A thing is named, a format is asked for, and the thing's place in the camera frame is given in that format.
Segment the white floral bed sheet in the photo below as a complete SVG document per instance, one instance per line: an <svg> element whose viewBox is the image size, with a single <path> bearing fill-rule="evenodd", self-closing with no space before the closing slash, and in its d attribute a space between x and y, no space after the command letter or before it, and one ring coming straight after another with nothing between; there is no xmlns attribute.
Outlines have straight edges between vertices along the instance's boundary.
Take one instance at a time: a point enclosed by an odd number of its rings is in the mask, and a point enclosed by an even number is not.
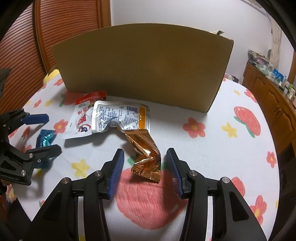
<svg viewBox="0 0 296 241"><path fill-rule="evenodd" d="M6 194L20 202L33 219L63 177L85 178L109 161L116 150L125 152L125 164L117 194L104 202L112 240L178 240L186 212L186 200L174 192L170 173L152 183L131 172L135 152L125 135L112 128L105 133L64 140L78 93L66 90L60 75L44 84L26 103L29 113L46 113L45 126L22 126L10 142L25 152L36 146L41 130L54 130L54 143L62 148L47 170L36 169L30 186L13 185ZM271 235L278 209L280 180L276 151L265 117L249 90L223 80L206 114L156 103L150 109L150 134L161 157L174 148L189 167L207 178L227 176L244 197L265 235Z"/></svg>

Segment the floral curtain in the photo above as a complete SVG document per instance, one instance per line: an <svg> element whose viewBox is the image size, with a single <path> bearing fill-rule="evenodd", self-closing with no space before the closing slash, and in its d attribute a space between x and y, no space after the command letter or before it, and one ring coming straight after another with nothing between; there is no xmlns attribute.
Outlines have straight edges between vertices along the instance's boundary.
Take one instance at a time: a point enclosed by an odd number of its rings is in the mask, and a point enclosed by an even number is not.
<svg viewBox="0 0 296 241"><path fill-rule="evenodd" d="M272 35L272 46L271 46L271 54L269 58L269 66L278 70L279 64L280 64L280 46L281 46L281 39L282 39L282 29L270 14L267 14L267 16L271 24L271 35Z"/></svg>

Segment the red white snack pouch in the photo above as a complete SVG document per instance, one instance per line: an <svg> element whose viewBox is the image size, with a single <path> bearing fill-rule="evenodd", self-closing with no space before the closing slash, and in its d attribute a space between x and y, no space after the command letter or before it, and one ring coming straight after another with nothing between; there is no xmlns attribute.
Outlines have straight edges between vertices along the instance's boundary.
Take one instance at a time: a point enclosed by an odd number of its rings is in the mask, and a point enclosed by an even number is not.
<svg viewBox="0 0 296 241"><path fill-rule="evenodd" d="M96 91L86 94L76 100L73 114L67 124L62 139L82 138L92 135L93 106L98 100L106 100L106 91Z"/></svg>

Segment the golden foil snack wrapper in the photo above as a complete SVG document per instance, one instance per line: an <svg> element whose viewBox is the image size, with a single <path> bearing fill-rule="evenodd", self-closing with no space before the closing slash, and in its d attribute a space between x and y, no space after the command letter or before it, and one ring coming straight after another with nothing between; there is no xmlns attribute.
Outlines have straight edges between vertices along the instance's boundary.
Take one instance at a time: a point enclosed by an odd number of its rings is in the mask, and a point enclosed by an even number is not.
<svg viewBox="0 0 296 241"><path fill-rule="evenodd" d="M122 130L127 140L133 146L136 159L131 168L131 172L152 182L159 183L162 178L161 153L146 129Z"/></svg>

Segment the brown cardboard box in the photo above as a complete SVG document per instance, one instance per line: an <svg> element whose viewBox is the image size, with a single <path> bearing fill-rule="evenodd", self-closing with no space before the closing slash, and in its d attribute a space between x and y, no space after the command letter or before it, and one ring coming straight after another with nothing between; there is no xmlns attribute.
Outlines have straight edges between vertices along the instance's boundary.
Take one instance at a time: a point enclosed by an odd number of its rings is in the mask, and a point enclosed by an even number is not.
<svg viewBox="0 0 296 241"><path fill-rule="evenodd" d="M111 96L207 113L234 42L169 24L117 25L77 35L51 50L70 92Z"/></svg>

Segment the silver orange snack pouch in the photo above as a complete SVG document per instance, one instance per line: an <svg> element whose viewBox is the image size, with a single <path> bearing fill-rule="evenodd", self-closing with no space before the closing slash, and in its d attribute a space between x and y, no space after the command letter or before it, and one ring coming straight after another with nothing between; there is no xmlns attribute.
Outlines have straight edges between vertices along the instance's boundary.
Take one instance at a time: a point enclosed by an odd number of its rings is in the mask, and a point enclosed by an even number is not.
<svg viewBox="0 0 296 241"><path fill-rule="evenodd" d="M150 130L150 110L145 104L98 100L93 106L91 129L103 133L110 128L120 132Z"/></svg>

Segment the blue foil candy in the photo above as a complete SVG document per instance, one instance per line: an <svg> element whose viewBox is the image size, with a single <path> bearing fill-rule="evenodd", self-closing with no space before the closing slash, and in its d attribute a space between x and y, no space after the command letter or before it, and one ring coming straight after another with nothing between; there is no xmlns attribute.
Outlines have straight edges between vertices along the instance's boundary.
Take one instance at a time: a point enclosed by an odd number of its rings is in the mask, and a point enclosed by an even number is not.
<svg viewBox="0 0 296 241"><path fill-rule="evenodd" d="M42 129L36 140L36 148L50 146L56 137L55 130Z"/></svg>

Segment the yellow Pikachu plush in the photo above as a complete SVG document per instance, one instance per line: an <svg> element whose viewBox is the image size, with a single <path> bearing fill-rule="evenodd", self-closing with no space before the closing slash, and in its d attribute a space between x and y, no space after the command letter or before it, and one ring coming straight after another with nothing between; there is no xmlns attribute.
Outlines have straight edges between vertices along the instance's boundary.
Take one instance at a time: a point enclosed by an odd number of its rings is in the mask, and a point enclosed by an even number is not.
<svg viewBox="0 0 296 241"><path fill-rule="evenodd" d="M60 72L58 69L54 69L53 71L48 73L43 79L43 85L47 84L49 81L51 81L54 77L56 77L59 74Z"/></svg>

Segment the wooden louvered wardrobe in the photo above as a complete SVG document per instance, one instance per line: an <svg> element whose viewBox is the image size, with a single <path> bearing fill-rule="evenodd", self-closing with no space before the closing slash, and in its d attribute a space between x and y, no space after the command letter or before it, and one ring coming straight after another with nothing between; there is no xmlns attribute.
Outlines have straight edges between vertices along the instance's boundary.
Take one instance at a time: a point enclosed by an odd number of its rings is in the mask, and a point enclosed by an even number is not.
<svg viewBox="0 0 296 241"><path fill-rule="evenodd" d="M1 40L1 68L10 68L1 113L22 108L56 64L51 47L111 25L110 1L33 1Z"/></svg>

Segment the wooden sideboard cabinet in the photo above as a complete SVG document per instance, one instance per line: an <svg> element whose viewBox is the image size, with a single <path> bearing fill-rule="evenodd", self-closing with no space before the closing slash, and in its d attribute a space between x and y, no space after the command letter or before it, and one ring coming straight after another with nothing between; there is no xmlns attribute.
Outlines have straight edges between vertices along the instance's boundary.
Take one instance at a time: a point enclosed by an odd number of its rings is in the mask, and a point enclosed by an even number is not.
<svg viewBox="0 0 296 241"><path fill-rule="evenodd" d="M283 92L250 62L242 85L258 102L269 126L276 152L282 153L295 140L295 108Z"/></svg>

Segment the blue box on sideboard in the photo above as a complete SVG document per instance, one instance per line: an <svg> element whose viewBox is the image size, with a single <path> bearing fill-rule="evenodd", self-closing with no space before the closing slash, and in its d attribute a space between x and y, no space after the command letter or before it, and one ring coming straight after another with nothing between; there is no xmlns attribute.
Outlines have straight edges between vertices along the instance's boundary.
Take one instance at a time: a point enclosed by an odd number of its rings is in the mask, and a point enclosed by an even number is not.
<svg viewBox="0 0 296 241"><path fill-rule="evenodd" d="M277 80L279 82L282 82L284 79L284 76L275 68L273 70L273 77L275 80Z"/></svg>

